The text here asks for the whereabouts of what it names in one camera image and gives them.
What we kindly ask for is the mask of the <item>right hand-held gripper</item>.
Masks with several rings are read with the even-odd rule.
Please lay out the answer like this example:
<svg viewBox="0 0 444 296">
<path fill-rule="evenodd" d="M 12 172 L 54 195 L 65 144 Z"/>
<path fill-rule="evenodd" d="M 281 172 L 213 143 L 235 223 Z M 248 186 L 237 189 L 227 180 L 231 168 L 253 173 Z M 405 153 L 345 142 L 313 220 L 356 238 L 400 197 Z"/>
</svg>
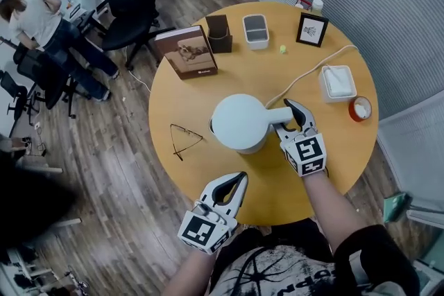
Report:
<svg viewBox="0 0 444 296">
<path fill-rule="evenodd" d="M 315 129 L 313 114 L 304 105 L 291 99 L 285 98 L 284 104 L 291 108 L 293 117 L 302 130 L 288 130 L 283 123 L 273 125 L 280 138 L 280 147 L 285 159 L 299 177 L 323 171 L 327 151 L 322 134 Z"/>
</svg>

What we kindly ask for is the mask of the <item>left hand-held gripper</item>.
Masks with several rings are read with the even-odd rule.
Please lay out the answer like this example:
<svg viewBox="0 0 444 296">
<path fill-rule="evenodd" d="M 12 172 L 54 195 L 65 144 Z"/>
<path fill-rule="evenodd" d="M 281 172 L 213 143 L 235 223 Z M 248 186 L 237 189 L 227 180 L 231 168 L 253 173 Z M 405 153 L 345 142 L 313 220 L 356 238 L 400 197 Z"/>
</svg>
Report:
<svg viewBox="0 0 444 296">
<path fill-rule="evenodd" d="M 248 186 L 244 172 L 229 173 L 209 182 L 194 208 L 186 211 L 178 238 L 206 254 L 214 254 L 238 226 L 236 215 Z"/>
</svg>

